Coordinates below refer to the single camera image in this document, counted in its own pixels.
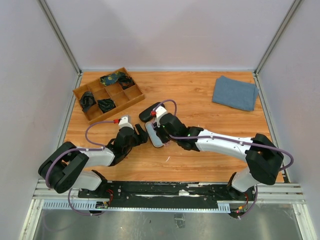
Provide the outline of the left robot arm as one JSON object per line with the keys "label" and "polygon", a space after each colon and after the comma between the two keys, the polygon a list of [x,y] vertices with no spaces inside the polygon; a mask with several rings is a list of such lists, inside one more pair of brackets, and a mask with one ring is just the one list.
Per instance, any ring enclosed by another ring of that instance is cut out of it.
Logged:
{"label": "left robot arm", "polygon": [[140,124],[122,126],[116,137],[98,148],[77,147],[72,142],[63,143],[39,167],[38,174],[48,188],[58,194],[72,188],[89,190],[96,198],[107,193],[103,176],[85,168],[113,167],[125,159],[134,147],[145,144],[148,133]]}

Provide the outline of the light blue cloth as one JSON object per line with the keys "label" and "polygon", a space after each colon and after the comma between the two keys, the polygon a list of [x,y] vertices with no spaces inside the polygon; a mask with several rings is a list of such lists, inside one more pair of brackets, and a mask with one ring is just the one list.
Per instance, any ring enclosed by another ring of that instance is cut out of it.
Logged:
{"label": "light blue cloth", "polygon": [[146,131],[149,135],[149,138],[151,140],[152,145],[155,148],[161,148],[163,146],[163,143],[162,143],[161,139],[157,136],[157,133],[153,127],[153,124],[151,122],[147,122],[145,124],[145,128],[146,128]]}

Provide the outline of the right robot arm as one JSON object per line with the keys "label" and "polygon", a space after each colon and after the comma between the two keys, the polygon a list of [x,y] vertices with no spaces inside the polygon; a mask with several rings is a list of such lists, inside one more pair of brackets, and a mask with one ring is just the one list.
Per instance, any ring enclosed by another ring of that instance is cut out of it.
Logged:
{"label": "right robot arm", "polygon": [[157,115],[154,129],[163,143],[175,142],[187,151],[214,152],[237,158],[247,166],[231,175],[227,196],[240,199],[257,184],[274,185],[281,171],[283,153],[263,134],[255,137],[232,137],[211,132],[202,127],[185,126],[171,113]]}

